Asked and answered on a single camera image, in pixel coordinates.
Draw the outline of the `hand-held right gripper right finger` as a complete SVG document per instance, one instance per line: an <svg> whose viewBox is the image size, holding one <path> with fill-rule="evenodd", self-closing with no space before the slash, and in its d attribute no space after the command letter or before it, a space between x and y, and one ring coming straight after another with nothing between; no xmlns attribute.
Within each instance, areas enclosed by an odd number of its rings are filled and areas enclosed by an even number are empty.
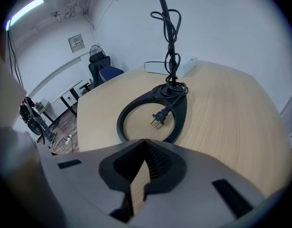
<svg viewBox="0 0 292 228"><path fill-rule="evenodd" d="M147 194L130 226L215 228L236 221L264 201L250 181L210 155L155 140L145 143L180 156L186 173L169 192Z"/></svg>

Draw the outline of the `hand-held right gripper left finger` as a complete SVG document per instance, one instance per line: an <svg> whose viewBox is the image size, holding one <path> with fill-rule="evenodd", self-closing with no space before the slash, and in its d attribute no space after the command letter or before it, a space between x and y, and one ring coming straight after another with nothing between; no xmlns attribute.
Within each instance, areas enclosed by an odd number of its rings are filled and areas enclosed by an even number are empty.
<svg viewBox="0 0 292 228"><path fill-rule="evenodd" d="M39 148L45 181L47 225L144 225L145 209L133 213L131 182L140 166L133 163L144 140L102 149L52 155Z"/></svg>

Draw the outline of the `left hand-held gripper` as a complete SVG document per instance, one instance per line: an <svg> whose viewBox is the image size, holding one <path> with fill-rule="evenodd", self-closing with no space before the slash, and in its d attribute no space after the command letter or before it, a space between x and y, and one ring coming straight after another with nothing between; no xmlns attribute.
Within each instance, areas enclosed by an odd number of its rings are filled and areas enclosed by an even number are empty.
<svg viewBox="0 0 292 228"><path fill-rule="evenodd" d="M36 144L11 127L24 95L0 58L0 224L64 224Z"/></svg>

